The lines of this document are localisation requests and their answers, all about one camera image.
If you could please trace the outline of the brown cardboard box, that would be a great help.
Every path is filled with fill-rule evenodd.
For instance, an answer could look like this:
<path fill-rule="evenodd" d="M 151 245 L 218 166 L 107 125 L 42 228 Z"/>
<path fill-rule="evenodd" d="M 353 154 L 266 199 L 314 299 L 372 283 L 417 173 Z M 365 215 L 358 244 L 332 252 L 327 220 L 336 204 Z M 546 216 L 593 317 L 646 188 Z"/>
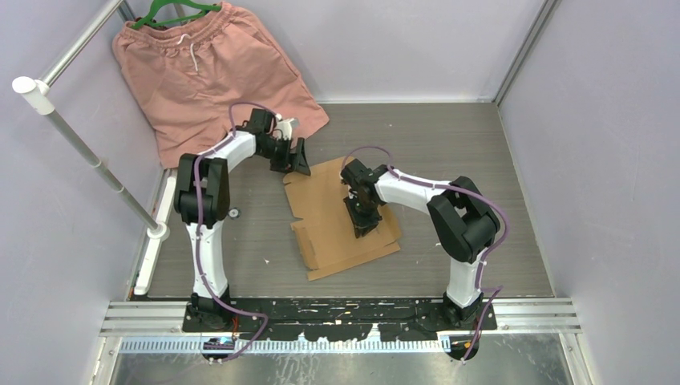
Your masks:
<path fill-rule="evenodd" d="M 342 158 L 311 167 L 305 176 L 290 173 L 283 184 L 293 216 L 291 224 L 306 267 L 315 281 L 400 250 L 402 231 L 388 206 L 378 209 L 382 220 L 365 237 L 357 238 L 344 199 Z"/>

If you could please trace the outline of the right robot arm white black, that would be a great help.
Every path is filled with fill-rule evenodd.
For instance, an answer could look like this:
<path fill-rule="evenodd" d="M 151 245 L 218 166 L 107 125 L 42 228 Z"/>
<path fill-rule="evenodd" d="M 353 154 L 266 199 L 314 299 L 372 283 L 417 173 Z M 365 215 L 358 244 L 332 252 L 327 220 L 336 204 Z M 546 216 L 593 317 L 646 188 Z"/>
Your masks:
<path fill-rule="evenodd" d="M 429 216 L 451 261 L 443 295 L 446 321 L 458 330 L 474 322 L 483 298 L 482 260 L 501 230 L 490 201 L 474 182 L 465 176 L 452 182 L 418 178 L 386 164 L 370 169 L 360 160 L 344 164 L 340 177 L 348 188 L 344 203 L 357 238 L 377 228 L 382 220 L 378 210 L 387 204 Z"/>

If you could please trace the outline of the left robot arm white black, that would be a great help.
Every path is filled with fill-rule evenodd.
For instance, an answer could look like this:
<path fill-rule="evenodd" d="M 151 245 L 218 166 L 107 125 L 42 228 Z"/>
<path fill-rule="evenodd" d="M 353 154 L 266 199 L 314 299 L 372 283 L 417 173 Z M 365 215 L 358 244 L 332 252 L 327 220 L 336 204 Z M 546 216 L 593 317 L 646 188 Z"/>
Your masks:
<path fill-rule="evenodd" d="M 215 331 L 233 323 L 222 256 L 223 226 L 232 208 L 229 176 L 252 156 L 267 159 L 274 172 L 309 175 L 305 141 L 293 137 L 298 125 L 296 118 L 256 106 L 247 120 L 234 124 L 211 148 L 180 157 L 173 204 L 192 244 L 195 278 L 187 306 L 190 320 L 203 321 Z"/>

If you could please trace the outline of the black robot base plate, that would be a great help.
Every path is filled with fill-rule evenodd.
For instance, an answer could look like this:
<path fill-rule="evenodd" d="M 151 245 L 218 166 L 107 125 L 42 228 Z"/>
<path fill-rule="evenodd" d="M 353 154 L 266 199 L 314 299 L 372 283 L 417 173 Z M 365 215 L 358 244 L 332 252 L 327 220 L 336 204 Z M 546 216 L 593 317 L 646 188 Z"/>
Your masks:
<path fill-rule="evenodd" d="M 238 342 L 365 342 L 372 330 L 380 342 L 435 341 L 445 331 L 444 348 L 453 359 L 473 358 L 483 332 L 497 328 L 493 308 L 484 298 L 470 310 L 448 298 L 234 298 L 228 309 L 193 295 L 185 307 L 182 331 L 226 332 L 207 348 L 234 348 Z"/>

